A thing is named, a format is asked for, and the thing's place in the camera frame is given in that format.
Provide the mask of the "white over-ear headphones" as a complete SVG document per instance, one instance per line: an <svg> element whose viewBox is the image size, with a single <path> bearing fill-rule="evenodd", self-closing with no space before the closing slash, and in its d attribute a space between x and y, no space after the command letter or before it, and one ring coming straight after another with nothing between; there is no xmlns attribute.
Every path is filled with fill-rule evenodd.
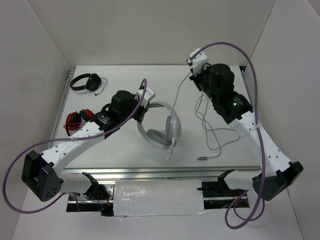
<svg viewBox="0 0 320 240"><path fill-rule="evenodd" d="M174 152L177 143L179 142L182 135L182 124L181 120L174 110L174 108L166 102L154 101L151 102L146 110L164 108L168 111L169 115L165 118L165 122L162 128L149 128L145 130L143 126L144 117L141 121L137 122L137 129L140 135L152 146L161 149L169 150L169 154L166 158L168 162Z"/></svg>

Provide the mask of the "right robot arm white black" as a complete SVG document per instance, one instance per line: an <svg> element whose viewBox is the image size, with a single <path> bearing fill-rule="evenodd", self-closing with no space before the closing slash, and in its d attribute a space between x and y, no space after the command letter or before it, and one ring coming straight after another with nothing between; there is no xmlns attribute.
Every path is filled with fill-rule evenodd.
<svg viewBox="0 0 320 240"><path fill-rule="evenodd" d="M234 190L254 191L265 201L289 187L304 170L291 161L275 144L259 120L248 99L235 91L235 75L228 65L218 63L191 67L190 80L212 102L225 123L238 133L255 156L261 171L227 170L218 177L218 191L223 196Z"/></svg>

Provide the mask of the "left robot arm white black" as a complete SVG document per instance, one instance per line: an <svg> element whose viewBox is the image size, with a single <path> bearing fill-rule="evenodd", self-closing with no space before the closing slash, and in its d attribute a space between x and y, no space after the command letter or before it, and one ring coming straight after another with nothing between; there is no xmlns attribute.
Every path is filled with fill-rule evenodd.
<svg viewBox="0 0 320 240"><path fill-rule="evenodd" d="M135 94L119 90L111 102L94 114L70 137L42 153L32 150L24 158L22 181L46 202L58 194L64 184L63 169L86 150L100 143L124 125L126 120L140 121L155 92L147 87Z"/></svg>

